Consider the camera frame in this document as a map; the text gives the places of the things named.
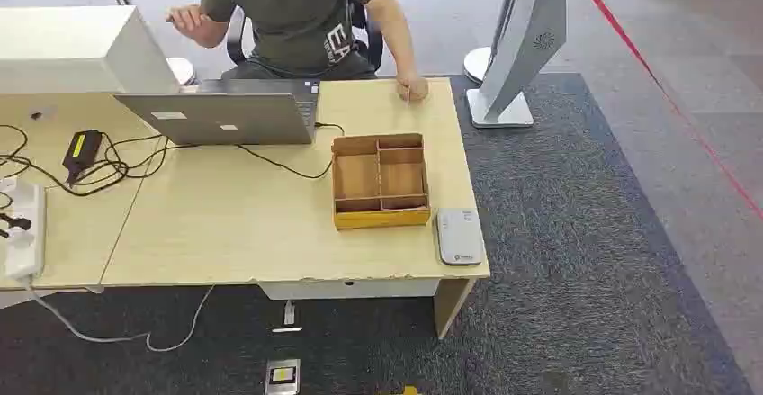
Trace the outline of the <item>person's right hand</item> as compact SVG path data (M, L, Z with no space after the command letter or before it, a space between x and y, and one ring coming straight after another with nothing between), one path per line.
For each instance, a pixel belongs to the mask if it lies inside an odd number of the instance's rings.
M186 38L203 40L206 36L207 16L197 4L171 8L165 21L171 23Z

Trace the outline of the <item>person's left hand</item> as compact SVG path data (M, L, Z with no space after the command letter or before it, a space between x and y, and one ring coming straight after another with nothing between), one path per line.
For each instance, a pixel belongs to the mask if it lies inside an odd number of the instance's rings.
M428 96L428 81L417 73L398 73L396 82L399 97L406 102L419 102Z

